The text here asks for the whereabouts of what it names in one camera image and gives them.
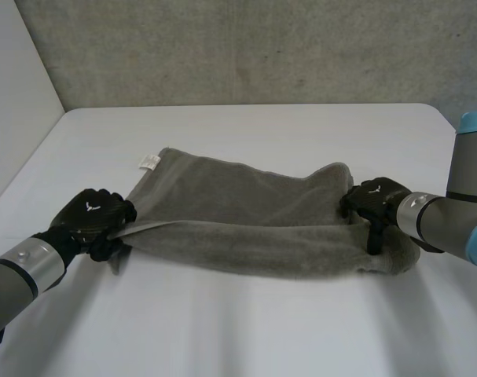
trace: white logo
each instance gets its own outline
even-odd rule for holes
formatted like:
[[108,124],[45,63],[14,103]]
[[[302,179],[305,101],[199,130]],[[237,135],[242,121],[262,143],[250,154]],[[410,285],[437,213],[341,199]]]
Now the white logo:
[[378,188],[376,190],[369,191],[368,193],[373,194],[374,192],[380,192],[380,190],[381,190],[381,186],[378,186]]
[[86,202],[86,212],[90,212],[91,210],[100,210],[100,206],[92,207],[88,202]]

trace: table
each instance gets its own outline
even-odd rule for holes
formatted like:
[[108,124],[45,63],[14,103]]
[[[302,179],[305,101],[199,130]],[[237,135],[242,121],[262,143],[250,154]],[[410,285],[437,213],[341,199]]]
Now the table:
[[[127,195],[171,146],[305,177],[348,164],[443,194],[454,130],[423,104],[91,108],[67,113],[0,198],[0,254],[80,190]],[[477,267],[422,253],[401,276],[279,280],[133,253],[77,258],[6,329],[0,375],[477,375]]]

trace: gray towel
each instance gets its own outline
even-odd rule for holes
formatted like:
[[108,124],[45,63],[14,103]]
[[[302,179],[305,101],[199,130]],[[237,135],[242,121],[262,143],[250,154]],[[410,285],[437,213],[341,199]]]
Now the gray towel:
[[230,273],[289,278],[397,274],[420,257],[395,227],[368,255],[368,224],[343,219],[353,185],[343,163],[290,178],[165,148],[128,197],[138,219],[118,236],[156,257]]

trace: white label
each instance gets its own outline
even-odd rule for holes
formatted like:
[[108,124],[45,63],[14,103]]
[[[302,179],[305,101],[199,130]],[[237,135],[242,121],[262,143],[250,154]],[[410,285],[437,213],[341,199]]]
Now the white label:
[[138,167],[144,167],[145,169],[154,170],[158,163],[160,162],[161,158],[157,155],[145,155],[144,159],[142,159],[141,163],[138,164]]

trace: concrete wall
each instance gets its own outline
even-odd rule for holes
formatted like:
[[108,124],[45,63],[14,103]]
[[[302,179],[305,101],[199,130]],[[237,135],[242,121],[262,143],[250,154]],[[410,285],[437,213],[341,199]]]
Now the concrete wall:
[[12,0],[0,0],[0,195],[64,114]]
[[477,0],[17,0],[67,110],[422,102],[477,109]]

